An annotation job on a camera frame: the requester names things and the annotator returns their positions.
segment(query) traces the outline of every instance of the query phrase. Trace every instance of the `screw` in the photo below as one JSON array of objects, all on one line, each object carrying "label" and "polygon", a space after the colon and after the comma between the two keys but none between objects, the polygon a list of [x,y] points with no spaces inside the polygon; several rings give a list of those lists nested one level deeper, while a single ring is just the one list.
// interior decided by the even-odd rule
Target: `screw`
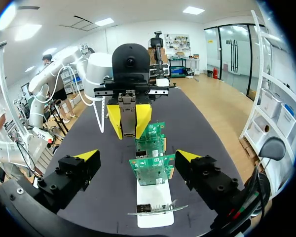
[{"label": "screw", "polygon": [[236,179],[236,178],[233,178],[233,179],[231,179],[231,184],[233,184],[233,185],[238,185],[238,179]]},{"label": "screw", "polygon": [[13,194],[10,194],[10,200],[11,201],[15,200],[15,196]]},{"label": "screw", "polygon": [[21,195],[24,193],[24,190],[22,188],[18,188],[16,192]]},{"label": "screw", "polygon": [[203,176],[205,176],[205,177],[206,177],[206,176],[208,176],[208,175],[209,175],[209,172],[205,170],[205,171],[203,171],[203,173],[202,173],[202,174],[203,174]]},{"label": "screw", "polygon": [[57,174],[59,174],[59,173],[60,173],[60,171],[61,171],[61,170],[60,170],[60,168],[59,168],[59,167],[56,167],[56,168],[55,168],[55,172],[56,172]]},{"label": "screw", "polygon": [[222,192],[222,191],[224,191],[224,190],[225,190],[225,188],[224,188],[223,185],[219,185],[219,186],[217,186],[217,191]]},{"label": "screw", "polygon": [[70,176],[70,175],[72,175],[72,173],[73,173],[73,172],[72,172],[71,170],[68,170],[68,171],[66,172],[66,175],[67,175],[67,176]]},{"label": "screw", "polygon": [[42,186],[42,187],[45,187],[45,186],[46,186],[46,183],[45,183],[44,179],[41,178],[41,177],[39,177],[39,178],[37,179],[37,182],[38,182],[38,184],[39,184],[40,186]]},{"label": "screw", "polygon": [[57,187],[57,185],[52,184],[52,185],[49,186],[49,189],[54,193],[54,192],[56,192],[58,190],[58,187]]}]

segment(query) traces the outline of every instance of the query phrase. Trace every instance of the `black camera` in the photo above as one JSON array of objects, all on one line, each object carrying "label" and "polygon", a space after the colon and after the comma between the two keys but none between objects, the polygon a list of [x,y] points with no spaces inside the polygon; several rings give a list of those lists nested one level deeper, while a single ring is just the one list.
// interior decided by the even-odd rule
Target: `black camera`
[{"label": "black camera", "polygon": [[135,43],[121,45],[112,56],[114,82],[123,84],[148,83],[149,63],[149,54],[143,46]]}]

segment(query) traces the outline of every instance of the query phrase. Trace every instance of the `white shelf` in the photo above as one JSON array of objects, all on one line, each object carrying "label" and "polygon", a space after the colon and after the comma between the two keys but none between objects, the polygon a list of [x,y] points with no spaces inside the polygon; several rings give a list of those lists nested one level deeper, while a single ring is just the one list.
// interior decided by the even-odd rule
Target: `white shelf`
[{"label": "white shelf", "polygon": [[278,128],[278,126],[276,124],[276,121],[274,119],[270,118],[259,106],[256,106],[255,109],[271,125],[271,127],[276,132],[278,137],[280,139],[282,139],[282,141],[284,142],[285,147],[286,147],[286,152],[288,153],[288,155],[289,155],[289,157],[290,157],[290,159],[292,161],[292,164],[294,164],[295,156],[294,156],[294,153],[292,151],[291,145],[288,142],[287,138],[282,134],[281,130]]},{"label": "white shelf", "polygon": [[279,88],[285,91],[296,102],[296,94],[292,92],[287,86],[285,86],[280,80],[272,77],[271,75],[265,72],[263,72],[263,77],[270,80],[274,84],[276,84]]},{"label": "white shelf", "polygon": [[[263,66],[264,66],[264,53],[263,53],[263,37],[272,39],[272,40],[277,40],[278,42],[281,42],[281,40],[278,37],[275,37],[273,35],[263,33],[261,32],[260,26],[259,26],[259,21],[258,17],[255,13],[254,10],[251,10],[253,20],[255,22],[256,28],[257,28],[257,35],[258,35],[258,40],[259,40],[259,55],[260,55],[260,64],[259,64],[259,80],[258,80],[258,85],[257,85],[257,94],[255,97],[255,100],[253,102],[253,106],[250,112],[250,115],[248,117],[248,120],[246,122],[246,125],[244,129],[241,132],[240,139],[245,136],[249,143],[251,144],[252,148],[255,150],[257,154],[259,154],[261,147],[263,145],[263,141],[259,142],[258,144],[255,144],[252,139],[248,135],[248,129],[250,127],[250,124],[252,123],[253,119],[255,118],[255,115],[258,113],[261,115],[271,126],[271,131],[268,133],[268,137],[271,136],[277,136],[279,137],[285,144],[286,147],[286,152],[285,156],[280,160],[280,161],[275,161],[271,160],[268,167],[266,168],[265,172],[266,175],[270,181],[271,184],[271,197],[276,196],[281,189],[279,187],[281,186],[282,182],[285,181],[286,179],[286,174],[288,171],[294,166],[294,161],[295,161],[295,156],[292,151],[290,142],[288,142],[287,138],[283,135],[281,130],[278,128],[276,124],[276,119],[270,118],[259,106],[258,106],[258,100],[259,100],[259,95],[261,92],[262,88],[262,80],[263,78],[271,81],[278,87],[280,87],[285,93],[287,93],[288,96],[291,97],[291,99],[296,103],[296,94],[293,93],[288,87],[286,87],[280,80],[276,79],[275,77],[263,72]],[[262,161],[262,165],[265,166],[269,159],[264,158]]]},{"label": "white shelf", "polygon": [[271,35],[271,34],[268,34],[268,33],[264,33],[264,32],[261,32],[261,36],[262,37],[265,37],[265,38],[268,38],[270,40],[277,40],[279,42],[281,42],[282,40],[274,35]]}]

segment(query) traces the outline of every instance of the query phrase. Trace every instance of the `wooden floor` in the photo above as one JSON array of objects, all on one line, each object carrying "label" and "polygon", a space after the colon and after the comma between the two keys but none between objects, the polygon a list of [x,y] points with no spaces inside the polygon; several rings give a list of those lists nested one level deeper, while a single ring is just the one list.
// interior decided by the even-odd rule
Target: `wooden floor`
[{"label": "wooden floor", "polygon": [[232,86],[201,74],[195,79],[171,79],[190,98],[217,133],[235,163],[243,182],[252,174],[249,160],[238,138],[248,119],[253,101]]}]

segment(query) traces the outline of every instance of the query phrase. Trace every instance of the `cardboard box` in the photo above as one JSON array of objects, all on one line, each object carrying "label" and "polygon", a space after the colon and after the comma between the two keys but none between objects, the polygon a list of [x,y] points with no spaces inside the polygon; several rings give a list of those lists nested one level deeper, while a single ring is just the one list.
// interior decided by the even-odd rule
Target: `cardboard box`
[{"label": "cardboard box", "polygon": [[256,94],[257,94],[257,91],[256,90],[249,90],[249,94],[248,94],[248,97],[252,100],[255,100],[255,97],[256,97]]},{"label": "cardboard box", "polygon": [[255,157],[258,157],[251,146],[246,148],[246,152],[247,152],[247,155],[250,159],[254,159]]},{"label": "cardboard box", "polygon": [[241,138],[239,140],[239,142],[241,143],[243,149],[246,149],[247,147],[251,146],[250,143],[248,142],[248,140],[245,137]]},{"label": "cardboard box", "polygon": [[[256,160],[256,161],[255,161],[256,166],[258,165],[258,163],[259,163],[259,160]],[[260,166],[258,167],[258,169],[259,169],[259,172],[262,172],[262,171],[263,171],[263,167],[262,167],[262,165],[260,165]]]},{"label": "cardboard box", "polygon": [[[150,56],[150,65],[156,64],[156,61],[154,59],[154,51],[152,48],[148,49],[148,54]],[[161,48],[161,60],[162,60],[162,63],[168,63],[168,56],[167,56],[164,48]]]}]

